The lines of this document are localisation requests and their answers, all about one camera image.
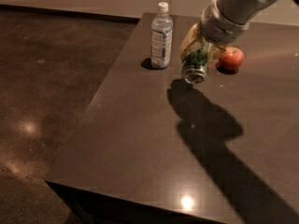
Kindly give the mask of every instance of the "water bottle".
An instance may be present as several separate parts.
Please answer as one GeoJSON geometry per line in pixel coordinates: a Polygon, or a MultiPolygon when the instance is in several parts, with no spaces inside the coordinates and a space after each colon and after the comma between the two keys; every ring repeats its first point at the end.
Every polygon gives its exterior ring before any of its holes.
{"type": "Polygon", "coordinates": [[[164,69],[170,64],[173,22],[168,14],[168,4],[158,4],[158,13],[151,23],[151,65],[164,69]]]}

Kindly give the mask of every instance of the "tabletop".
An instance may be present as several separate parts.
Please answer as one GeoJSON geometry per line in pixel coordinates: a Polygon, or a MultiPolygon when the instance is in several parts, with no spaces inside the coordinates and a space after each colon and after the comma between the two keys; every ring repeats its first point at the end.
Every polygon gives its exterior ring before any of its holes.
{"type": "Polygon", "coordinates": [[[153,18],[141,18],[48,184],[86,223],[299,223],[299,27],[252,23],[234,43],[237,74],[213,63],[189,85],[178,48],[198,18],[172,16],[164,70],[150,68],[153,18]]]}

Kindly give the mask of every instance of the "floor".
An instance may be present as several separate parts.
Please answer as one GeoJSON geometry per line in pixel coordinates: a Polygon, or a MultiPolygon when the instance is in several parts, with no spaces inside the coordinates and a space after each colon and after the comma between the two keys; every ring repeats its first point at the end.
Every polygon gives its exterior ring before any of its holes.
{"type": "Polygon", "coordinates": [[[0,223],[81,223],[44,178],[134,28],[0,9],[0,223]]]}

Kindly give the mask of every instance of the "apple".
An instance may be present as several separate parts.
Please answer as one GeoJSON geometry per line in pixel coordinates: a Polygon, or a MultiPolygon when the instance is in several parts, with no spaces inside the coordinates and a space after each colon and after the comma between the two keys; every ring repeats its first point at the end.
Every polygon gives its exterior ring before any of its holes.
{"type": "Polygon", "coordinates": [[[244,61],[241,49],[228,47],[218,59],[218,65],[225,71],[237,71],[244,61]]]}

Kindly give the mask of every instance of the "white bottle cap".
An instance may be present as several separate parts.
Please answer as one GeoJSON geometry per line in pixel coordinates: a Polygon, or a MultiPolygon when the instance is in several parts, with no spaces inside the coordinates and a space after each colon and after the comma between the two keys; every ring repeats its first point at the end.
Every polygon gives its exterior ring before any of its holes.
{"type": "Polygon", "coordinates": [[[166,2],[161,2],[158,4],[158,13],[167,13],[168,4],[166,2]]]}

